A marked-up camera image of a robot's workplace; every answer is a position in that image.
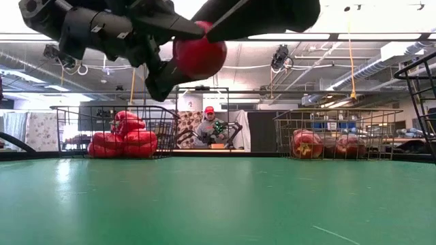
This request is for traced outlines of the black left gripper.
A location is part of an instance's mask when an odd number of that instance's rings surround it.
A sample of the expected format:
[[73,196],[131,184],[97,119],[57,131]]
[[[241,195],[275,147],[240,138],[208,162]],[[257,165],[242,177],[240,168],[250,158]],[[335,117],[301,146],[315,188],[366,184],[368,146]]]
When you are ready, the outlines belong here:
[[191,78],[177,67],[175,59],[161,61],[157,44],[149,34],[201,39],[205,31],[178,14],[161,12],[151,16],[136,16],[135,28],[145,33],[135,30],[125,16],[87,8],[72,8],[63,21],[59,49],[78,60],[90,48],[103,52],[110,61],[122,57],[133,67],[145,63],[149,69],[145,85],[151,98],[165,101],[176,85],[191,82]]

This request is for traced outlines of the red tomato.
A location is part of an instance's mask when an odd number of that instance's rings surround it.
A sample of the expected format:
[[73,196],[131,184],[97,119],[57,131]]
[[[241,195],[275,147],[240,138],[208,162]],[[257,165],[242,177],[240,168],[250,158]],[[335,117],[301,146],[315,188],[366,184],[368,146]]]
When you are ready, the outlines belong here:
[[176,38],[172,46],[172,73],[190,80],[205,80],[221,70],[227,53],[224,41],[211,43],[205,35],[201,39]]

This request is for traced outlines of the brown patterned panel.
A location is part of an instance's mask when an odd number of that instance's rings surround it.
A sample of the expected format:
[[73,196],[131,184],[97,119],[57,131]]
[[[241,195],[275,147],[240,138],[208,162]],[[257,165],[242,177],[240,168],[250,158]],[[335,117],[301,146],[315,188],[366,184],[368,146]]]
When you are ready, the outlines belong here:
[[177,135],[185,128],[196,130],[204,119],[204,113],[202,111],[179,111],[178,115],[180,119],[178,120]]

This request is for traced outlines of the person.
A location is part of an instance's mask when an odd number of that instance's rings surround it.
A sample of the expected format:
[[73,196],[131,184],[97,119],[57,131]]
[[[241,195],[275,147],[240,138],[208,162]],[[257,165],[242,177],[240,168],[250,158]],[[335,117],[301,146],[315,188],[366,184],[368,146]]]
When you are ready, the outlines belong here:
[[215,123],[222,123],[223,121],[216,118],[213,106],[207,106],[204,109],[204,119],[196,128],[196,133],[199,136],[211,136],[217,144],[224,144],[228,138],[228,134],[223,131],[219,135],[213,135]]

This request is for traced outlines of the overhead light bar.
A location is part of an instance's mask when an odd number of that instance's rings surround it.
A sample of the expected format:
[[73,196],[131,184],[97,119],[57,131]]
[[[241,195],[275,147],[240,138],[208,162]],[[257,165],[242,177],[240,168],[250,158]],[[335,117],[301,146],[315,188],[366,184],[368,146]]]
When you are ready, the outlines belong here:
[[[271,33],[235,39],[236,42],[436,42],[432,33]],[[37,33],[0,33],[0,42],[55,42]]]

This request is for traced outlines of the floral curtain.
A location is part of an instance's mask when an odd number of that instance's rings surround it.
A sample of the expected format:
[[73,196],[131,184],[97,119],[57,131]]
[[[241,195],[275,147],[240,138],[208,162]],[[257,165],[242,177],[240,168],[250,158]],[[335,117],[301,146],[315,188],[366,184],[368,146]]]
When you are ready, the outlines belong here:
[[57,152],[57,116],[55,113],[29,112],[25,143],[37,152]]

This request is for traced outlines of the white curtain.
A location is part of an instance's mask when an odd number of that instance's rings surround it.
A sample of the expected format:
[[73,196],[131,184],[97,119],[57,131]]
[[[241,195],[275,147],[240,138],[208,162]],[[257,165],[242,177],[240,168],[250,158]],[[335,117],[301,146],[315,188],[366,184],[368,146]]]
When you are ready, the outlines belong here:
[[3,115],[3,132],[24,142],[27,117],[27,112],[6,112]]

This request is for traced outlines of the silver ventilation duct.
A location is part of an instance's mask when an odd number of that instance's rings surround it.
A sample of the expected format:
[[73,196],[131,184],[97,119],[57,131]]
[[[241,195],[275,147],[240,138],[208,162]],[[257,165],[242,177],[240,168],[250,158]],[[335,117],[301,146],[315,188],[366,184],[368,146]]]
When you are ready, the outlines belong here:
[[424,54],[425,48],[436,45],[436,41],[389,42],[380,49],[380,55],[373,57],[353,71],[336,79],[326,90],[339,91],[355,82],[368,78],[389,66],[402,63]]

